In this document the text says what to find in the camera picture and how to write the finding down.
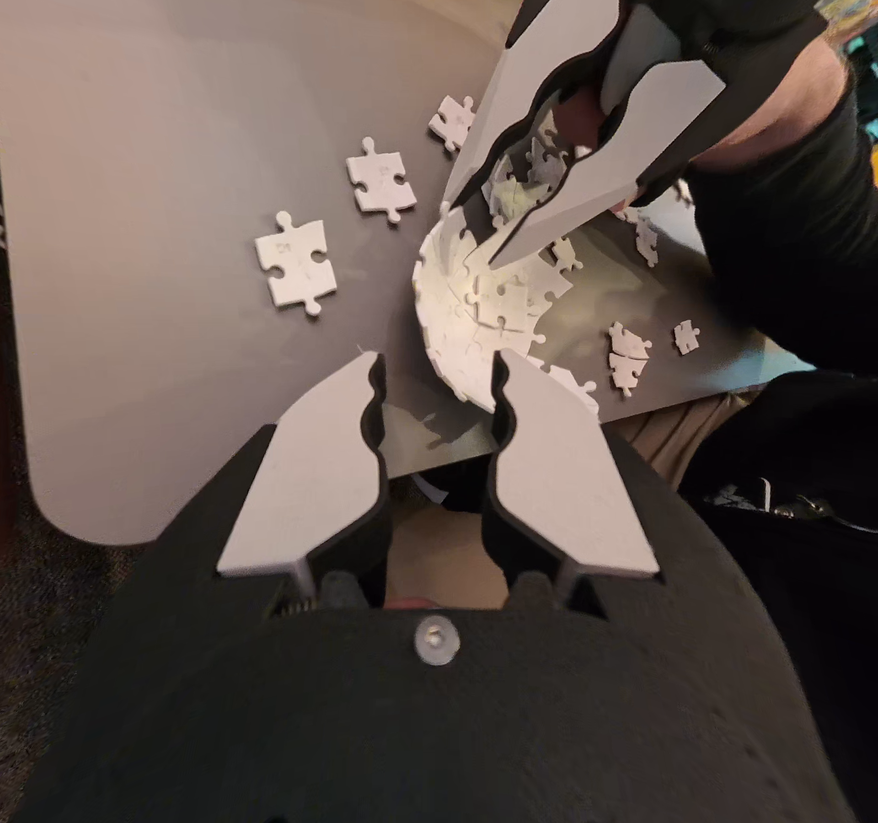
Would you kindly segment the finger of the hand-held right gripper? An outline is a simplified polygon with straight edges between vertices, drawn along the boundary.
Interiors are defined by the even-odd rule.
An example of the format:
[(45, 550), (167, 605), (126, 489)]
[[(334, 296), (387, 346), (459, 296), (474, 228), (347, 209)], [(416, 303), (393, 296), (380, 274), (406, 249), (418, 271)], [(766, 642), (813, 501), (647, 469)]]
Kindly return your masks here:
[(631, 91), (616, 131), (565, 172), (554, 194), (499, 229), (492, 269), (516, 264), (615, 205), (636, 196), (638, 180), (725, 89), (701, 60), (660, 62)]
[(523, 0), (443, 202), (454, 208), (481, 190), (550, 97), (588, 73), (592, 61), (602, 56), (621, 13), (621, 0)]

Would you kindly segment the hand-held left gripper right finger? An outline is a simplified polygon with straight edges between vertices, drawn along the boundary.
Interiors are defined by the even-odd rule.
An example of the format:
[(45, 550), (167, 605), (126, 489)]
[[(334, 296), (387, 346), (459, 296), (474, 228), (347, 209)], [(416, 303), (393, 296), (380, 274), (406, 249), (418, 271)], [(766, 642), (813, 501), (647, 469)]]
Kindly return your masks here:
[(508, 586), (537, 572), (567, 604), (592, 577), (656, 579), (656, 554), (587, 403), (511, 349), (494, 354), (491, 392), (497, 448), (481, 529)]

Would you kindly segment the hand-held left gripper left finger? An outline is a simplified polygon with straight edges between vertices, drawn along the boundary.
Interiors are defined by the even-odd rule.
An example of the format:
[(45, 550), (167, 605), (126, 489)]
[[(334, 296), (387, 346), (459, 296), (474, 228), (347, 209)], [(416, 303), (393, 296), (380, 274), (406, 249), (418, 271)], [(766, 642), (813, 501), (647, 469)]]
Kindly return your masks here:
[(221, 576), (290, 576), (301, 597), (346, 572), (383, 603), (392, 527), (385, 357), (362, 353), (278, 420), (217, 562)]

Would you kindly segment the partly built white puzzle ball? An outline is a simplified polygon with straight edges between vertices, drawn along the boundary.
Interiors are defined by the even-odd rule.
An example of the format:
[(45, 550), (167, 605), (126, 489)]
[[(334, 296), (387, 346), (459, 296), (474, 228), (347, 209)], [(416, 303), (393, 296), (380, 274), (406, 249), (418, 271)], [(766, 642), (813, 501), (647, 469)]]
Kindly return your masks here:
[(412, 273), (414, 307), (427, 357), (455, 397), (493, 413), (493, 356), (529, 356), (546, 336), (536, 327), (554, 301), (573, 288), (565, 274), (582, 268), (564, 238), (518, 263), (492, 270), (498, 236), (477, 244), (461, 207), (441, 205)]

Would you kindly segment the scattered white puzzle pieces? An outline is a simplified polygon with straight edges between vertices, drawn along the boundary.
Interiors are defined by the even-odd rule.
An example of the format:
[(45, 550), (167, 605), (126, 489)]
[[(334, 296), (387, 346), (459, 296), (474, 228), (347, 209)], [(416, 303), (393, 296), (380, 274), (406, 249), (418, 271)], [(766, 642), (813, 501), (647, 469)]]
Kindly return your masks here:
[[(444, 141), (446, 151), (460, 151), (475, 118), (473, 100), (465, 97), (461, 105), (453, 97), (445, 96), (428, 128)], [(528, 163), (527, 178), (519, 180), (514, 174), (514, 160), (505, 155), (495, 165), (481, 190), (496, 236), (499, 228), (516, 220), (537, 202), (554, 193), (568, 165), (572, 163), (569, 148), (559, 147), (557, 131), (551, 113), (536, 123), (530, 132), (530, 148), (517, 152), (518, 161)], [(361, 212), (387, 214), (388, 224), (398, 224), (400, 212), (414, 206), (411, 186), (401, 178), (405, 170), (398, 152), (377, 152), (374, 140), (362, 141), (363, 153), (347, 159), (348, 177), (355, 186), (355, 197)], [(657, 243), (659, 233), (648, 218), (629, 206), (616, 216), (635, 228), (635, 247), (646, 264), (653, 268), (659, 261)], [(279, 277), (269, 277), (267, 285), (277, 308), (301, 304), (312, 317), (321, 312), (319, 299), (337, 288), (335, 273), (327, 257), (327, 242), (322, 221), (295, 226), (285, 211), (276, 214), (276, 233), (255, 239), (260, 267), (266, 273), (276, 271)], [(631, 332), (622, 323), (608, 328), (608, 368), (613, 388), (623, 397), (630, 398), (649, 360), (653, 343)], [(529, 360), (542, 368), (544, 361)]]

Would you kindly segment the person's right hand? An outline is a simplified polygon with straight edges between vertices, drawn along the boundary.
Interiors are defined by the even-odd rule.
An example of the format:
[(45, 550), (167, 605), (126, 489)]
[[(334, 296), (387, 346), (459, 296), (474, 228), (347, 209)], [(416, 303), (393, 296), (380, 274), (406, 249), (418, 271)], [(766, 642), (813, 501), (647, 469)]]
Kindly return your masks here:
[(595, 151), (600, 146), (600, 131), (606, 115), (600, 107), (600, 94), (591, 87), (583, 87), (565, 101), (558, 121), (567, 141), (575, 148)]

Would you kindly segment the colourful patterned clutter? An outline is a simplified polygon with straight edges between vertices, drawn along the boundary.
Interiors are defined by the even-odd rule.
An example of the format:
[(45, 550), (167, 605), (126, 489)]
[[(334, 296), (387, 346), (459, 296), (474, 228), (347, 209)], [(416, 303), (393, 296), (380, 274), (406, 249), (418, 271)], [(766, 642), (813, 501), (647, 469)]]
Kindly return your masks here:
[(860, 127), (877, 145), (877, 0), (819, 0), (825, 37), (846, 59), (857, 97)]

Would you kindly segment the person's black jacket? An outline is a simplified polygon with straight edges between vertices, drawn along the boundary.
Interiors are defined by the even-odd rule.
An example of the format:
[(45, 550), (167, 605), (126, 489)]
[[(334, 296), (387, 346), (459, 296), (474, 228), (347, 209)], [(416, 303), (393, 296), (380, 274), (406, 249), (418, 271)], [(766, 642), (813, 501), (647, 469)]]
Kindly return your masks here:
[(876, 821), (876, 379), (775, 378), (704, 440), (679, 490), (762, 599), (849, 805)]

